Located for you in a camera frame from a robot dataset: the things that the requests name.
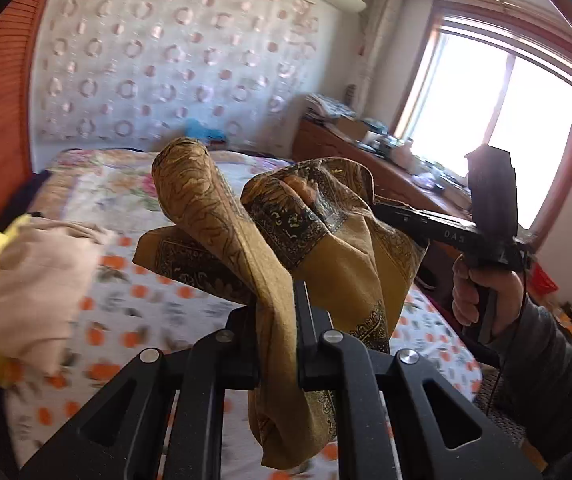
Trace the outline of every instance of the metal screw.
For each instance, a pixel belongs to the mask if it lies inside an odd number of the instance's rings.
[[[218,330],[215,334],[215,339],[220,343],[230,343],[234,338],[235,334],[226,328],[223,330]]]
[[[156,348],[146,348],[140,354],[140,359],[144,363],[154,363],[159,359],[159,350]]]
[[[339,330],[326,330],[322,336],[327,343],[337,344],[344,339],[344,334]]]
[[[414,365],[419,361],[419,354],[410,348],[402,348],[397,352],[397,355],[399,356],[400,361],[407,365]]]

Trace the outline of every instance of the dark gray sweater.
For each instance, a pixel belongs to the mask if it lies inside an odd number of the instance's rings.
[[[490,347],[504,367],[512,415],[550,464],[544,478],[572,478],[572,348],[554,318],[527,301],[519,327],[513,324]]]

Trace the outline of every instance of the wooden window frame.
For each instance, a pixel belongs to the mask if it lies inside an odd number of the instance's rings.
[[[538,40],[542,41],[547,46],[550,46],[551,49],[567,53],[572,58],[571,42],[531,22],[527,22],[521,18],[498,12],[496,10],[488,9],[486,7],[478,7],[470,4],[462,4],[459,2],[450,2],[446,0],[435,0],[432,4],[431,13],[429,15],[426,29],[420,44],[419,52],[413,63],[412,77],[409,79],[406,85],[406,89],[402,94],[402,99],[400,101],[396,115],[394,116],[390,125],[390,130],[395,133],[396,137],[402,136],[403,132],[406,131],[410,121],[415,115],[415,108],[419,101],[418,98],[424,85],[424,80],[428,74],[428,71],[430,70],[430,66],[432,65],[432,58],[435,52],[434,47],[437,45],[437,38],[439,37],[437,27],[441,22],[442,16],[444,14],[458,11],[470,12],[476,16],[487,18],[489,23],[501,23],[505,26],[514,27],[515,29],[525,31],[528,34],[533,35],[535,38],[538,38]],[[428,50],[430,41],[434,43],[432,50]],[[492,131],[499,117],[499,112],[501,111],[501,107],[506,97],[506,91],[508,90],[508,82],[510,79],[510,72],[512,72],[512,65],[514,65],[514,54],[512,56],[508,56],[506,71],[508,75],[505,75],[504,77],[502,90],[500,91],[498,101],[496,102],[495,109],[492,113],[492,117],[484,134],[484,141],[490,139]],[[530,233],[530,239],[528,241],[535,251],[541,247],[544,240],[546,239],[546,236],[553,227],[553,224],[559,215],[564,201],[568,196],[571,186],[572,123],[568,133],[568,138],[566,139],[564,153],[562,154],[562,158],[559,161],[559,166],[557,167],[557,172],[550,185],[546,198],[540,206],[540,210],[538,211],[537,216],[535,216],[535,219],[528,229],[528,232]]]

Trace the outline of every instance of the bed sheet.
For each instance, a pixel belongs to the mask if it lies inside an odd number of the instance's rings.
[[[8,367],[6,413],[20,465],[142,349],[188,348],[223,328],[228,313],[239,306],[132,263],[138,238],[169,224],[150,176],[155,155],[126,150],[61,153],[49,168],[54,177],[33,203],[31,209],[44,216],[96,222],[119,235],[80,302],[60,373],[47,378],[19,362]],[[237,196],[255,174],[288,164],[231,152],[212,156]],[[415,286],[390,339],[391,352],[408,347],[427,356],[472,399],[481,380],[476,361]],[[223,479],[276,480],[289,475],[260,465],[261,448],[248,427],[246,392],[226,392],[222,448]],[[336,443],[331,443],[290,475],[335,479],[336,458]]]

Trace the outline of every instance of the black handle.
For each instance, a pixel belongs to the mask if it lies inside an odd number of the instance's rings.
[[[497,291],[487,286],[475,285],[479,294],[479,319],[475,324],[464,327],[464,334],[478,343],[485,345],[490,343],[491,330],[497,313]]]

